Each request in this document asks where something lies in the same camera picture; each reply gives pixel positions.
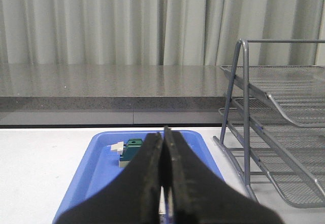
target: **green lego brick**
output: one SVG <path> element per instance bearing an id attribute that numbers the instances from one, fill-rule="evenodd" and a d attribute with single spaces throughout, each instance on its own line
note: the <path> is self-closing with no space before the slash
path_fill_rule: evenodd
<path id="1" fill-rule="evenodd" d="M 129 162 L 136 155 L 140 147 L 142 146 L 142 139 L 129 139 L 124 147 L 123 154 L 120 156 L 119 165 L 123 167 L 125 164 L 121 162 Z"/>

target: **plastic tray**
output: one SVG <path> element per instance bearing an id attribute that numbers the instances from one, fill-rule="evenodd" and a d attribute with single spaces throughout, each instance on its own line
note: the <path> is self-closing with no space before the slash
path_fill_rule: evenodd
<path id="1" fill-rule="evenodd" d="M 123 168 L 118 167 L 119 155 L 111 152 L 111 145 L 131 138 L 145 139 L 148 133 L 157 131 L 119 131 L 103 132 L 95 135 L 81 159 L 79 167 L 70 183 L 53 222 L 64 211 L 90 198 L 110 183 Z M 180 131 L 191 149 L 214 172 L 223 179 L 202 136 L 193 131 Z"/>

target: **wire mesh tray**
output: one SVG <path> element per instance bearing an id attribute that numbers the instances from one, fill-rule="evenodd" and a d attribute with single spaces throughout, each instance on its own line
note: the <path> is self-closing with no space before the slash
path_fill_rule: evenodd
<path id="1" fill-rule="evenodd" d="M 232 66 L 221 66 L 230 77 Z M 243 67 L 234 83 L 243 88 Z M 325 68 L 318 66 L 250 66 L 250 95 L 299 127 L 325 126 Z"/>
<path id="2" fill-rule="evenodd" d="M 243 145 L 243 126 L 229 123 L 228 127 Z M 289 165 L 253 129 L 250 129 L 250 141 L 252 158 L 288 204 L 297 208 L 325 207 L 324 195 L 317 186 L 306 181 L 304 174 Z M 319 172 L 318 176 L 324 183 L 324 172 Z"/>
<path id="3" fill-rule="evenodd" d="M 231 109 L 230 118 L 238 117 L 236 114 L 241 112 L 242 108 Z M 279 188 L 280 195 L 295 207 L 324 207 L 325 129 L 302 129 L 289 124 L 261 125 L 254 117 L 250 126 L 250 146 L 253 155 L 257 155 L 256 163 L 261 167 L 260 160 L 261 169 L 266 167 L 270 171 L 268 177 Z M 228 127 L 243 144 L 243 127 L 234 130 L 230 122 Z"/>
<path id="4" fill-rule="evenodd" d="M 243 115 L 244 99 L 232 99 L 232 103 L 240 111 L 240 114 Z M 261 124 L 287 123 L 287 120 L 277 110 L 272 109 L 271 107 L 254 98 L 249 99 L 249 112 L 250 116 L 258 118 L 258 121 Z"/>

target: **metal tray rack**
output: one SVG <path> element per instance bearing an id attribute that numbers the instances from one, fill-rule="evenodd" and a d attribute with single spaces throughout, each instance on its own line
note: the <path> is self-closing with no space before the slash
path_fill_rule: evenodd
<path id="1" fill-rule="evenodd" d="M 239 40 L 233 65 L 222 66 L 229 86 L 217 141 L 234 162 L 253 199 L 251 157 L 287 203 L 298 208 L 325 207 L 325 68 L 250 67 L 249 42 L 325 43 Z M 237 66 L 241 47 L 243 66 Z M 232 99 L 234 84 L 243 89 L 243 98 Z M 244 170 L 223 144 L 226 126 L 243 146 Z"/>

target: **gray curtain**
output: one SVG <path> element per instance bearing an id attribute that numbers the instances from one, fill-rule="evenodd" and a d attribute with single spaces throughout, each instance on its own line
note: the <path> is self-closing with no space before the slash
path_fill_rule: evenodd
<path id="1" fill-rule="evenodd" d="M 230 64 L 238 38 L 317 39 L 323 0 L 0 0 L 2 63 Z M 252 45 L 252 65 L 316 45 Z"/>

